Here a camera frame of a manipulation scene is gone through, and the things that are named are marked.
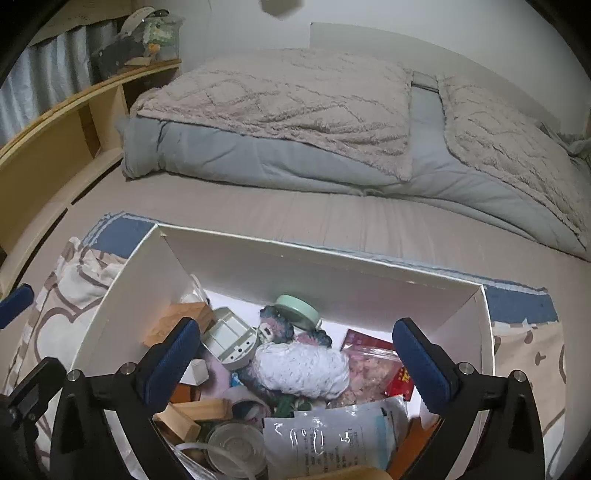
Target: red package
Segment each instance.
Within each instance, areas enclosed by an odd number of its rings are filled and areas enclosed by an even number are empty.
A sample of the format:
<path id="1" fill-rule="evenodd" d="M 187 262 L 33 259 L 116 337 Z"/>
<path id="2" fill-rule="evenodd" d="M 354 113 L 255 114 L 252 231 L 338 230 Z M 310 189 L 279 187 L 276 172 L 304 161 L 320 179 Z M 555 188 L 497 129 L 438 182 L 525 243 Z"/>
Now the red package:
<path id="1" fill-rule="evenodd" d="M 377 348 L 394 351 L 394 346 L 390 342 L 351 329 L 347 330 L 347 335 L 345 335 L 345 339 L 343 340 L 340 349 L 342 350 L 347 345 L 375 346 Z"/>
<path id="2" fill-rule="evenodd" d="M 343 340 L 343 345 L 340 349 L 346 349 L 350 345 L 370 346 L 383 348 L 385 350 L 392 350 L 393 352 L 395 351 L 392 343 L 387 342 L 386 340 L 381 340 L 379 338 L 372 337 L 371 335 L 366 335 L 365 333 L 348 329 L 345 339 Z M 404 400 L 410 401 L 410 397 L 413 395 L 413 389 L 413 379 L 410 378 L 408 370 L 406 370 L 405 367 L 401 367 L 394 379 L 386 387 L 385 394 L 387 397 L 402 395 Z"/>
<path id="3" fill-rule="evenodd" d="M 386 387 L 386 396 L 395 397 L 396 395 L 402 395 L 404 400 L 410 401 L 410 397 L 413 396 L 414 382 L 408 374 L 406 367 L 400 367 L 396 376 Z"/>

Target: clear plastic bag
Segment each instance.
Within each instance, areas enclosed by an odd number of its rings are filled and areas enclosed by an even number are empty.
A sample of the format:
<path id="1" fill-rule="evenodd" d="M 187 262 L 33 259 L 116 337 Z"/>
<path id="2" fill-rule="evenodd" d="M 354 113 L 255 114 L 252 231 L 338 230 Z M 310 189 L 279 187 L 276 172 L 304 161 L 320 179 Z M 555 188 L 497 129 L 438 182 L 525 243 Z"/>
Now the clear plastic bag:
<path id="1" fill-rule="evenodd" d="M 349 386 L 327 408 L 359 405 L 386 398 L 388 384 L 402 367 L 396 352 L 360 345 L 345 345 L 342 352 L 349 357 Z"/>

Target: fleece texture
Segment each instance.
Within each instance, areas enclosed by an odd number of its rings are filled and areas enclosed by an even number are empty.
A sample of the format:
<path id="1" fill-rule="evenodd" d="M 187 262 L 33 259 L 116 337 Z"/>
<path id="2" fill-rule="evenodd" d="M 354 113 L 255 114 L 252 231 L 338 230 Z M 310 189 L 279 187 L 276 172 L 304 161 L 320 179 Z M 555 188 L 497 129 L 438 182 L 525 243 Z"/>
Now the fleece texture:
<path id="1" fill-rule="evenodd" d="M 412 72 L 372 57 L 260 50 L 142 95 L 139 116 L 313 145 L 408 180 Z"/>
<path id="2" fill-rule="evenodd" d="M 591 197 L 566 150 L 535 120 L 470 80 L 439 76 L 437 82 L 452 154 L 530 195 L 587 247 Z"/>

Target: white ceramic object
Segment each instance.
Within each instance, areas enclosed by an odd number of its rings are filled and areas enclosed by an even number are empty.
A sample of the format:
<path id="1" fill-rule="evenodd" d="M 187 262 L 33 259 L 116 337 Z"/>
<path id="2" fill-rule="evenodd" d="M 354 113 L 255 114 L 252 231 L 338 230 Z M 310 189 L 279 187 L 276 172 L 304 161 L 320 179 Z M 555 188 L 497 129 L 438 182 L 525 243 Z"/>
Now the white ceramic object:
<path id="1" fill-rule="evenodd" d="M 207 371 L 207 364 L 201 358 L 195 358 L 189 362 L 189 366 L 185 370 L 183 377 L 179 383 L 185 385 L 194 385 L 195 387 L 201 385 L 209 378 L 209 371 Z"/>

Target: gray curtain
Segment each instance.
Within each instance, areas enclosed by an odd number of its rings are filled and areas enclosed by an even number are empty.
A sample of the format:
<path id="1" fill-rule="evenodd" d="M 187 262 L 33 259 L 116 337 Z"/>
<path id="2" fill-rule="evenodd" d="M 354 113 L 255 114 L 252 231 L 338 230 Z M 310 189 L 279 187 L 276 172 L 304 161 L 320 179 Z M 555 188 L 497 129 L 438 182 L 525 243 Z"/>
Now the gray curtain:
<path id="1" fill-rule="evenodd" d="M 55 104 L 99 82 L 90 54 L 116 33 L 109 20 L 26 48 L 0 88 L 0 145 Z"/>

